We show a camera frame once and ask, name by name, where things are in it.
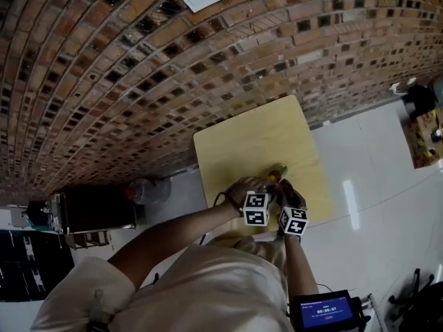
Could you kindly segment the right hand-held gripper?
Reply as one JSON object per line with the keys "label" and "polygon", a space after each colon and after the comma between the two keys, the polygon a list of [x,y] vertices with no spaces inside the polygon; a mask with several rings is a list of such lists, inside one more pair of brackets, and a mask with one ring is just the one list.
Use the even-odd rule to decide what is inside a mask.
{"label": "right hand-held gripper", "polygon": [[307,214],[305,209],[283,206],[278,218],[281,230],[285,234],[303,236],[309,224]]}

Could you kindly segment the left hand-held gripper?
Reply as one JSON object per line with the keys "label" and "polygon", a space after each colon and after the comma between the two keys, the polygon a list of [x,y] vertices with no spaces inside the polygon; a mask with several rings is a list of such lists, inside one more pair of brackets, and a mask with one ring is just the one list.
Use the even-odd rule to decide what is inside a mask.
{"label": "left hand-held gripper", "polygon": [[275,198],[277,187],[267,185],[263,189],[248,191],[243,204],[244,223],[247,226],[267,226],[269,223],[269,207]]}

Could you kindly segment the dark brown cloth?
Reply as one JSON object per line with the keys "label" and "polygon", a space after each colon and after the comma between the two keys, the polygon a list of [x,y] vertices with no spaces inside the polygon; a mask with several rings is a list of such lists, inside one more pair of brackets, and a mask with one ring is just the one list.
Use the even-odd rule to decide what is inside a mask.
{"label": "dark brown cloth", "polygon": [[287,179],[282,179],[279,182],[276,203],[280,207],[290,206],[296,209],[307,209],[306,200],[300,193],[295,191],[292,184]]}

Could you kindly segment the yellow bottle with dark cap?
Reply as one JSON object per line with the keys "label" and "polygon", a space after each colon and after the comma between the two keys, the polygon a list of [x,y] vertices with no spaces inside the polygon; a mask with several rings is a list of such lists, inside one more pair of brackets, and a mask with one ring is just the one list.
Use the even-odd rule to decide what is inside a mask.
{"label": "yellow bottle with dark cap", "polygon": [[278,182],[277,183],[272,183],[272,182],[270,182],[270,181],[268,181],[269,183],[272,183],[272,184],[279,184],[280,182],[281,182],[281,180],[286,176],[286,174],[287,174],[287,166],[286,165],[284,165],[284,164],[282,164],[282,163],[278,163],[278,164],[276,164],[276,165],[274,165],[270,170],[269,170],[269,173],[268,173],[268,175],[270,174],[270,173],[274,173],[277,177],[278,177]]}

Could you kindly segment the person's left forearm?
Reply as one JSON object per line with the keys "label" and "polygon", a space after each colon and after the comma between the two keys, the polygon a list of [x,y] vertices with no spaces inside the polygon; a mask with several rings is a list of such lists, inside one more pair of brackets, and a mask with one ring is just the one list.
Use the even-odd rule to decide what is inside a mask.
{"label": "person's left forearm", "polygon": [[152,269],[239,212],[228,202],[180,216],[146,229],[124,245],[108,262],[140,288]]}

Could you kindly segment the person's left hand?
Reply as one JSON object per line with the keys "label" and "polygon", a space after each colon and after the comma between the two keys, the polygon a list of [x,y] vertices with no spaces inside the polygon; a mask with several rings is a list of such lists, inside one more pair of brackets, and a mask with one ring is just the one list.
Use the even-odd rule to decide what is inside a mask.
{"label": "person's left hand", "polygon": [[241,178],[224,192],[224,203],[234,210],[235,217],[241,217],[247,193],[258,193],[265,187],[266,180],[263,178],[253,176]]}

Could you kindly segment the person's beige clothing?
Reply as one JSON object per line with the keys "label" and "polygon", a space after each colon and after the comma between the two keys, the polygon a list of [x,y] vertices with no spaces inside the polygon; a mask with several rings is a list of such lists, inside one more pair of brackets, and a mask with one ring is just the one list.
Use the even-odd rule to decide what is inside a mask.
{"label": "person's beige clothing", "polygon": [[108,261],[88,257],[51,291],[32,332],[293,332],[284,242],[191,245],[153,286],[135,288]]}

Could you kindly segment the white metal rack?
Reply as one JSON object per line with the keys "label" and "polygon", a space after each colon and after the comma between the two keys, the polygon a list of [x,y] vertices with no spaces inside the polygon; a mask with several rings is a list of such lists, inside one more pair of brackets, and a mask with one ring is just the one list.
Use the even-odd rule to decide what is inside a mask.
{"label": "white metal rack", "polygon": [[389,332],[372,293],[367,297],[365,314],[370,317],[370,321],[366,324],[364,332]]}

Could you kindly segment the black office chair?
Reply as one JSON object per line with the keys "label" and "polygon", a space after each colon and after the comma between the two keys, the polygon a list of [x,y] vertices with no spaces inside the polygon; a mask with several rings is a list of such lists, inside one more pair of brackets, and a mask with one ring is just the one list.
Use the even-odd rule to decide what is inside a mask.
{"label": "black office chair", "polygon": [[443,282],[434,283],[429,275],[427,283],[419,288],[421,270],[415,269],[413,290],[408,297],[391,295],[388,302],[401,307],[389,317],[391,322],[401,320],[397,332],[443,332]]}

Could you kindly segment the cardboard box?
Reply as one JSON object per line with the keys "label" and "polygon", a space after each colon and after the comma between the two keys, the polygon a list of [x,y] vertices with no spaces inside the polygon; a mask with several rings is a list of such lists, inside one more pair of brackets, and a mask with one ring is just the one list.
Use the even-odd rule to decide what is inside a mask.
{"label": "cardboard box", "polygon": [[403,126],[415,169],[443,160],[443,107],[438,107]]}

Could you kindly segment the black metal cart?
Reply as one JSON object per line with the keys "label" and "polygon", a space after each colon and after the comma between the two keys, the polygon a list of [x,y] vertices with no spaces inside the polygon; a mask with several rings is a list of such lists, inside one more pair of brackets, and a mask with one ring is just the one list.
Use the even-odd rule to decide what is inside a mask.
{"label": "black metal cart", "polygon": [[30,201],[23,214],[31,228],[56,234],[136,227],[136,205],[119,185],[65,187]]}

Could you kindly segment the small wooden rack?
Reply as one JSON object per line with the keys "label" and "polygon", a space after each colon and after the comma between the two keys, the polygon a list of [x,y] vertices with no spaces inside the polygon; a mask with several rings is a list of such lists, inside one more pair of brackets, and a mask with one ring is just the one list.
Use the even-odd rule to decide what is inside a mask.
{"label": "small wooden rack", "polygon": [[103,247],[109,244],[106,231],[75,233],[65,236],[67,246],[73,250]]}

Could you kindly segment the white power plug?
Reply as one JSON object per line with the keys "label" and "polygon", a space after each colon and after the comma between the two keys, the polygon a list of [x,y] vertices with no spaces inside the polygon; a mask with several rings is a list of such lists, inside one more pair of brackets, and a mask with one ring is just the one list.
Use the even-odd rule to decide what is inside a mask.
{"label": "white power plug", "polygon": [[404,96],[408,93],[409,88],[413,86],[416,81],[416,77],[411,77],[407,81],[395,82],[394,84],[390,85],[388,90],[395,96]]}

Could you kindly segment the black bag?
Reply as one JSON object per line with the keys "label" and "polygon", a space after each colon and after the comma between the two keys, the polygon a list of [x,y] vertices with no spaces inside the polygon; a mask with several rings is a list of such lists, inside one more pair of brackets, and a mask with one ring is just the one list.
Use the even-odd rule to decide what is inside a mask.
{"label": "black bag", "polygon": [[414,110],[409,113],[409,118],[414,120],[435,109],[435,94],[425,86],[414,85],[403,96],[404,104],[412,103]]}

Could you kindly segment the black computer case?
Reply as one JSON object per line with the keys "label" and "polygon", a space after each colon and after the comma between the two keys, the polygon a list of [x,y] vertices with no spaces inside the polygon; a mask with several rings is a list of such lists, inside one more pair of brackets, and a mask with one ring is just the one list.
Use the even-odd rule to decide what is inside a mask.
{"label": "black computer case", "polygon": [[0,230],[0,302],[44,300],[73,267],[57,235]]}

